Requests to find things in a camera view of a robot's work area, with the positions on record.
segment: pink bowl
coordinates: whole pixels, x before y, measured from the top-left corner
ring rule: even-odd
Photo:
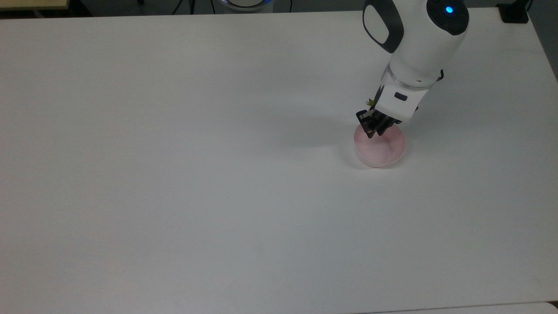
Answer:
[[[401,158],[405,151],[405,137],[401,129],[394,125],[382,136],[376,134],[369,139],[359,125],[354,131],[354,145],[357,157],[363,164],[380,168]]]

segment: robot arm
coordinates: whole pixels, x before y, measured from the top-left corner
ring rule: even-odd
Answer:
[[[369,138],[411,119],[465,37],[469,12],[460,0],[365,0],[364,29],[391,59],[370,110],[357,113]]]

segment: cable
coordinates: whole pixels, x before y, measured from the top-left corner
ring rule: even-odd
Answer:
[[[182,0],[180,0],[180,1],[178,2],[178,4],[176,5],[175,10],[172,12],[171,15],[174,15],[174,14],[176,13],[176,10],[178,10],[178,7],[180,7],[181,4],[182,4]]]

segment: table surface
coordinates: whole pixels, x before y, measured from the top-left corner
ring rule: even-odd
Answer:
[[[337,314],[558,299],[558,84],[471,9],[387,169],[360,12],[0,21],[2,313]]]
[[[70,0],[2,0],[0,11],[67,9]]]

